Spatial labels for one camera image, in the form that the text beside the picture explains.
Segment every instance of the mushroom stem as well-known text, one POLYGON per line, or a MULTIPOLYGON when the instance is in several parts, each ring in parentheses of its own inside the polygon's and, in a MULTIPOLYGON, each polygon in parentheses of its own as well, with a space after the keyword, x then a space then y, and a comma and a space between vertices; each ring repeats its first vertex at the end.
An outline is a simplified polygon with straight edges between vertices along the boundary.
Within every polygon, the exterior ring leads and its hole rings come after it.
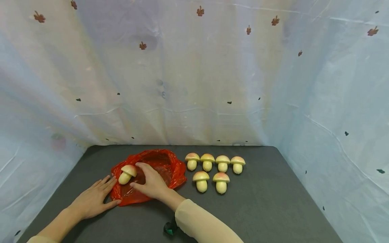
POLYGON ((217 168, 219 169, 220 172, 226 172, 228 169, 228 164, 227 163, 219 163, 217 165, 217 168))
POLYGON ((203 162, 203 169, 204 171, 210 171, 212 169, 212 162, 210 161, 204 161, 203 162))
POLYGON ((195 168, 197 167, 197 161, 196 160, 188 160, 188 170, 195 170, 195 168))
POLYGON ((196 182, 196 187, 199 192, 205 192, 208 188, 206 180, 199 180, 196 182))
POLYGON ((242 173, 243 166, 241 164, 234 164, 233 170, 235 174, 240 174, 242 173))
POLYGON ((226 182, 217 182, 216 190, 220 194, 224 194, 227 191, 227 183, 226 182))
POLYGON ((126 172, 123 172, 120 176, 119 176, 119 184, 121 185, 125 185, 127 184, 131 179, 131 175, 126 173, 126 172))

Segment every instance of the dark gray table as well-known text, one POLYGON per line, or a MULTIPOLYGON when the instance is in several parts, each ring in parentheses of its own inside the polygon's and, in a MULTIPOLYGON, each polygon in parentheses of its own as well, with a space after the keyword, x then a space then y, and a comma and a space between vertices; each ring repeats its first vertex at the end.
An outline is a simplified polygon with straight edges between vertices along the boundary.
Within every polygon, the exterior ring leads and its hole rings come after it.
MULTIPOLYGON (((19 242, 37 234, 77 195, 130 154, 149 149, 170 149, 180 160, 190 152, 241 156, 246 166, 241 175, 232 168, 227 192, 219 195, 215 184, 208 183, 204 194, 191 182, 194 172, 186 172, 188 181, 178 192, 192 199, 231 227, 245 243, 341 243, 322 212, 304 189, 275 147, 246 146, 135 146, 90 147, 64 182, 24 232, 19 242)), ((210 177, 217 172, 214 166, 210 177)), ((163 233, 173 212, 153 200, 137 205, 116 207, 75 227, 63 242, 195 242, 179 231, 174 237, 163 233)))

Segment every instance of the white backdrop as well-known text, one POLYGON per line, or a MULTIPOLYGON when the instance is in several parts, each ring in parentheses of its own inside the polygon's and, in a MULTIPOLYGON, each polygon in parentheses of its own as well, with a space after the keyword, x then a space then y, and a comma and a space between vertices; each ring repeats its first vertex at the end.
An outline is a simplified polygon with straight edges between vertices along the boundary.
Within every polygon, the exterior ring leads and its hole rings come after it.
POLYGON ((344 242, 389 241, 387 1, 76 4, 0 1, 0 241, 93 144, 276 146, 344 242))

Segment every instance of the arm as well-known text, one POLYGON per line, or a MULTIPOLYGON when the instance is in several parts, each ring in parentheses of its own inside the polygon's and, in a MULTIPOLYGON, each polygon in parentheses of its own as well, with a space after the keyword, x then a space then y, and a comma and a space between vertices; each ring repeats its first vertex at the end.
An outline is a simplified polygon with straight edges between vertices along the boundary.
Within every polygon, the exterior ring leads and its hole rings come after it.
POLYGON ((107 204, 103 203, 104 198, 117 182, 115 177, 108 181, 109 178, 107 176, 103 180, 98 180, 82 192, 69 207, 62 210, 46 228, 31 238, 28 243, 61 242, 81 220, 97 216, 118 205, 119 200, 107 204))
POLYGON ((177 225, 198 243, 243 243, 227 225, 189 199, 169 189, 151 166, 137 163, 146 177, 146 183, 130 185, 143 194, 158 199, 175 212, 177 225))

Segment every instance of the sleeve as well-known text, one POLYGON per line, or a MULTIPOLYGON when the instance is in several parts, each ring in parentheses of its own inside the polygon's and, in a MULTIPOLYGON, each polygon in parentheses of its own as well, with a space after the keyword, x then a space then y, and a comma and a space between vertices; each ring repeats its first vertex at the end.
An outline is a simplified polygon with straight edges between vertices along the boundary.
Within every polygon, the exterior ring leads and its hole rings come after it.
POLYGON ((232 229, 189 199, 178 206, 175 220, 198 243, 243 243, 232 229))
POLYGON ((52 239, 49 239, 47 237, 43 236, 34 236, 27 243, 57 243, 56 241, 53 241, 52 239))

